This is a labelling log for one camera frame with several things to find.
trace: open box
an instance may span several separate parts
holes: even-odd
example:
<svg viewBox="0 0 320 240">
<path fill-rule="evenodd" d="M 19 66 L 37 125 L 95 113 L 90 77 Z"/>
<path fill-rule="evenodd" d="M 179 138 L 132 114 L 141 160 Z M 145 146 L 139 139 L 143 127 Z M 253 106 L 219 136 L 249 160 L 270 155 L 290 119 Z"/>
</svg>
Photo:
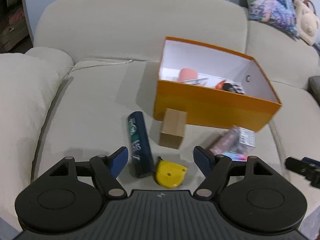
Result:
<svg viewBox="0 0 320 240">
<path fill-rule="evenodd" d="M 208 77 L 205 86 L 177 82 L 182 68 Z M 217 90 L 221 80 L 233 82 L 244 94 Z M 188 113 L 187 123 L 219 128 L 233 125 L 259 131 L 281 102 L 257 61 L 214 45 L 166 37 L 159 66 L 153 117 L 163 120 L 166 108 Z"/>
</svg>

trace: anime print pillow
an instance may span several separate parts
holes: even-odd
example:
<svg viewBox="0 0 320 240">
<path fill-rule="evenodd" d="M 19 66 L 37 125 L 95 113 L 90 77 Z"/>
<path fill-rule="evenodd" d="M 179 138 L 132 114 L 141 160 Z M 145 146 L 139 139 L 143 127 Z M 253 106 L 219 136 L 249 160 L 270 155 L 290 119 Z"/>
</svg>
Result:
<svg viewBox="0 0 320 240">
<path fill-rule="evenodd" d="M 298 37 L 296 13 L 292 0 L 248 0 L 249 18 L 271 24 Z"/>
</svg>

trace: pink plush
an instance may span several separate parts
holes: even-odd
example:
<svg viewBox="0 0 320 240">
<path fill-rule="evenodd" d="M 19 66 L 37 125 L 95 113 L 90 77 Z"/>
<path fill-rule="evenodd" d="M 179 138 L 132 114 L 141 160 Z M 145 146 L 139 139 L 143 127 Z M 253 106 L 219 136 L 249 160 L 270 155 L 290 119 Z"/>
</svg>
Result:
<svg viewBox="0 0 320 240">
<path fill-rule="evenodd" d="M 198 73 L 191 68 L 183 68 L 179 72 L 178 82 L 184 82 L 186 80 L 197 79 Z"/>
</svg>

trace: beige bag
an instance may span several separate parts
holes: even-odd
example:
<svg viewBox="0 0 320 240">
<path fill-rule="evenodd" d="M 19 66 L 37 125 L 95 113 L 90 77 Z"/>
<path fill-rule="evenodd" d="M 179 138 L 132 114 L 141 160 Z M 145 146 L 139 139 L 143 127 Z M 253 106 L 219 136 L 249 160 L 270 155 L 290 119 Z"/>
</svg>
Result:
<svg viewBox="0 0 320 240">
<path fill-rule="evenodd" d="M 300 38 L 308 45 L 313 45 L 316 41 L 320 20 L 316 15 L 316 8 L 310 0 L 292 0 L 296 10 L 297 27 Z"/>
</svg>

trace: brown handle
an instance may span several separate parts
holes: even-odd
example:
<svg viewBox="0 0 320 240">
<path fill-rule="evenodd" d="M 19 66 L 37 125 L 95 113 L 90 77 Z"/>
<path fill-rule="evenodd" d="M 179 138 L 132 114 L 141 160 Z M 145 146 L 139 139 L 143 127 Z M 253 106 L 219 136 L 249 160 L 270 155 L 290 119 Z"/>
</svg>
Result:
<svg viewBox="0 0 320 240">
<path fill-rule="evenodd" d="M 316 13 L 316 7 L 315 7 L 315 5 L 313 4 L 313 2 L 311 2 L 310 0 L 302 0 L 302 2 L 303 2 L 308 8 L 310 8 L 310 6 L 309 6 L 308 3 L 311 3 L 311 4 L 312 4 L 312 7 L 313 7 L 313 13 L 314 13 L 315 15 L 317 15 L 317 13 Z"/>
</svg>

